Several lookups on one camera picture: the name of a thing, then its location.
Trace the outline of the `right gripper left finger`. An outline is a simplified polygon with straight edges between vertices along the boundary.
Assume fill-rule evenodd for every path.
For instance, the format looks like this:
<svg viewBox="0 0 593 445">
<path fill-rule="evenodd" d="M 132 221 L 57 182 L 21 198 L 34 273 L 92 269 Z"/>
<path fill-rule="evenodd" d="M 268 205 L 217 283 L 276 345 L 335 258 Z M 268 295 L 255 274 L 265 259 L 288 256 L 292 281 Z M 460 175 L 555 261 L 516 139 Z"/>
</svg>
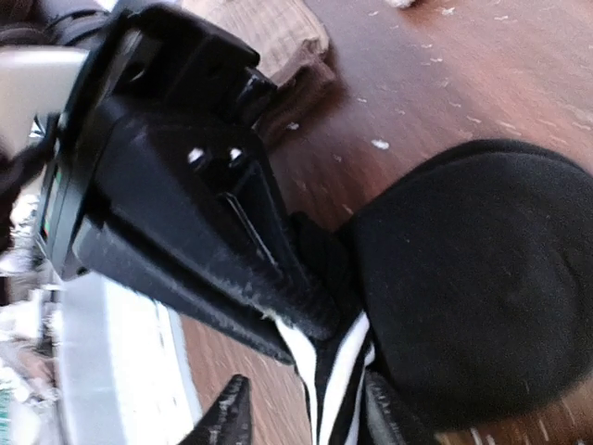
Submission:
<svg viewBox="0 0 593 445">
<path fill-rule="evenodd" d="M 180 445 L 250 445 L 250 394 L 249 379 L 243 375 L 233 375 Z"/>
</svg>

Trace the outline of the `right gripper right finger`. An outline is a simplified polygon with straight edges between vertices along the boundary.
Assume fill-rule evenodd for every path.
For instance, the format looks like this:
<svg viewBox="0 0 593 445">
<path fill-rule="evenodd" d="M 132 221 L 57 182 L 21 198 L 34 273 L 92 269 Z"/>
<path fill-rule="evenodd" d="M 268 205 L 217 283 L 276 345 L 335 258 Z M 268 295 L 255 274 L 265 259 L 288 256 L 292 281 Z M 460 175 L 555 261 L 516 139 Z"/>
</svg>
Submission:
<svg viewBox="0 0 593 445">
<path fill-rule="evenodd" d="M 364 378 L 363 443 L 436 445 L 438 441 L 388 382 L 369 371 Z"/>
</svg>

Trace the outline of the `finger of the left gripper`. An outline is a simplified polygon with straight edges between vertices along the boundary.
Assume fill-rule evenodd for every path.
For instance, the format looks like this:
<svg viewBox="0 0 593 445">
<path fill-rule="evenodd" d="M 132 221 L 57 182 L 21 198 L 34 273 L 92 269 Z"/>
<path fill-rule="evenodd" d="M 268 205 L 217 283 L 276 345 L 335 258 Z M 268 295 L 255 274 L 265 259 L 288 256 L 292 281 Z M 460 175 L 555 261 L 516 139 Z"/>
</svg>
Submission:
<svg viewBox="0 0 593 445">
<path fill-rule="evenodd" d="M 71 249 L 86 269 L 155 299 L 278 362 L 294 362 L 273 322 L 232 301 L 149 245 L 135 245 L 117 226 L 85 217 Z"/>
</svg>

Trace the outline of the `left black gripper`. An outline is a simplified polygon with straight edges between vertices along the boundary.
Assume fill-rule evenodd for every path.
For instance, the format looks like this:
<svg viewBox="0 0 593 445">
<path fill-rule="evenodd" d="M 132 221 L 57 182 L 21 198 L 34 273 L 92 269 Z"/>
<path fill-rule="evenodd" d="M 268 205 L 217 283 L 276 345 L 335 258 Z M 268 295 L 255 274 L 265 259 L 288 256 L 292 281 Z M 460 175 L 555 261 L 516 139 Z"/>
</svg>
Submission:
<svg viewBox="0 0 593 445">
<path fill-rule="evenodd" d="M 176 6 L 125 11 L 100 35 L 64 110 L 44 179 L 40 242 L 58 275 L 90 272 L 71 245 L 110 223 L 223 311 L 280 316 L 325 340 L 339 311 L 297 256 L 254 127 L 274 96 L 259 54 Z"/>
</svg>

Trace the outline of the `black sock white cuff stripes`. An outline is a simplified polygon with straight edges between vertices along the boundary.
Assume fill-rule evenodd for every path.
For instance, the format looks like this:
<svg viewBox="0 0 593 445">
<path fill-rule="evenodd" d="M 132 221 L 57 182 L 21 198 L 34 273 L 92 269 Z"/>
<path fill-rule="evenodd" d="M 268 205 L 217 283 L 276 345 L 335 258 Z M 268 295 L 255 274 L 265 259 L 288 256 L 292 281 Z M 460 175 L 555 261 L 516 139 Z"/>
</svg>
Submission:
<svg viewBox="0 0 593 445">
<path fill-rule="evenodd" d="M 592 370 L 592 176 L 555 152 L 473 140 L 428 159 L 339 235 L 292 218 L 340 309 L 314 340 L 277 321 L 315 444 L 364 444 L 364 378 L 431 432 L 513 416 Z"/>
</svg>

